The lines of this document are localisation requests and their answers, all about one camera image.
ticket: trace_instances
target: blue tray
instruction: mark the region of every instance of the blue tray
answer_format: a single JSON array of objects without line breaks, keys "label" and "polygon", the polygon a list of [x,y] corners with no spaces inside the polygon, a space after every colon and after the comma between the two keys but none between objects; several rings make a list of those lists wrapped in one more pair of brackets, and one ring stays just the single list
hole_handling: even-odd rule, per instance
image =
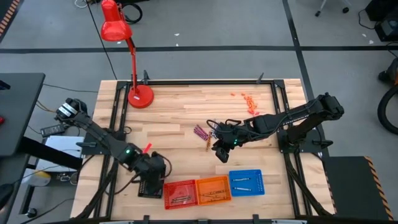
[{"label": "blue tray", "polygon": [[[233,181],[234,179],[250,178],[250,180]],[[264,195],[266,190],[262,182],[261,170],[235,170],[229,172],[229,186],[234,197]],[[251,191],[236,190],[234,187],[251,189]]]}]

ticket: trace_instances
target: black desk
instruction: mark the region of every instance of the black desk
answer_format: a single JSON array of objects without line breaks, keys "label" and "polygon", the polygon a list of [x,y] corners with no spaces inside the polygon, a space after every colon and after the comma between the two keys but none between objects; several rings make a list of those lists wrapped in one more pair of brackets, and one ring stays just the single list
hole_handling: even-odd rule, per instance
[{"label": "black desk", "polygon": [[[0,80],[11,86],[0,91],[0,116],[5,119],[0,125],[0,185],[22,178],[29,155],[73,169],[81,166],[80,158],[24,137],[44,77],[43,73],[0,73]],[[0,223],[7,223],[20,183],[14,184],[12,197],[0,210]]]}]

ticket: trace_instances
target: wooden table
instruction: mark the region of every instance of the wooden table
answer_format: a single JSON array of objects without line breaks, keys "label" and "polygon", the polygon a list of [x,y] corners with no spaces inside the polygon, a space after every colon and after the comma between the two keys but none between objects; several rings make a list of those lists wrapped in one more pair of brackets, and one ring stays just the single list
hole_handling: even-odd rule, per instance
[{"label": "wooden table", "polygon": [[[306,102],[299,79],[285,79],[285,86],[291,108]],[[109,126],[115,88],[116,81],[101,82],[93,116],[100,126]],[[162,85],[152,89],[155,100],[148,108],[138,110],[128,106],[126,126],[132,128],[132,133],[127,135],[126,141],[141,148],[151,142],[151,151],[171,160],[173,170],[166,182],[228,175],[230,170],[260,169],[266,194],[234,197],[229,203],[217,205],[165,210],[163,199],[137,197],[138,185],[131,184],[115,196],[112,220],[142,220],[144,215],[150,215],[151,220],[252,219],[253,214],[260,218],[294,217],[284,158],[279,152],[276,135],[231,151],[228,163],[223,164],[214,151],[206,152],[206,142],[193,133],[196,124],[209,131],[205,124],[207,119],[224,121],[251,117],[242,92],[252,95],[260,114],[275,114],[269,85]],[[334,213],[321,160],[312,154],[301,154],[301,158],[308,188],[325,209]],[[102,160],[103,156],[95,156],[81,171],[71,217],[78,215],[95,193]],[[133,175],[120,166],[116,190]],[[305,214],[301,191],[297,186],[296,189],[301,214]]]}]

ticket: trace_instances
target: lamp base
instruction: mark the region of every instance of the lamp base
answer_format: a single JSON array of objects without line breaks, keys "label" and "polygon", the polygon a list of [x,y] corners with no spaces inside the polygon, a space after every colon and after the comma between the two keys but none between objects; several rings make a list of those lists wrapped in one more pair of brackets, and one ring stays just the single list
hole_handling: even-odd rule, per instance
[{"label": "lamp base", "polygon": [[128,95],[129,103],[134,108],[145,108],[149,106],[154,100],[154,92],[147,85],[138,85],[137,94],[134,95],[134,90],[131,88]]}]

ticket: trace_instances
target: lamp shade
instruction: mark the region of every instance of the lamp shade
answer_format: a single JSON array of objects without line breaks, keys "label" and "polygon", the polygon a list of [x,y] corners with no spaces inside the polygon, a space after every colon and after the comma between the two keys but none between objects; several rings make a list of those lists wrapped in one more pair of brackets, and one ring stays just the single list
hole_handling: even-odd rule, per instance
[{"label": "lamp shade", "polygon": [[118,5],[113,0],[103,0],[101,3],[105,22],[101,28],[101,38],[106,41],[121,41],[132,36],[127,22],[122,18]]}]

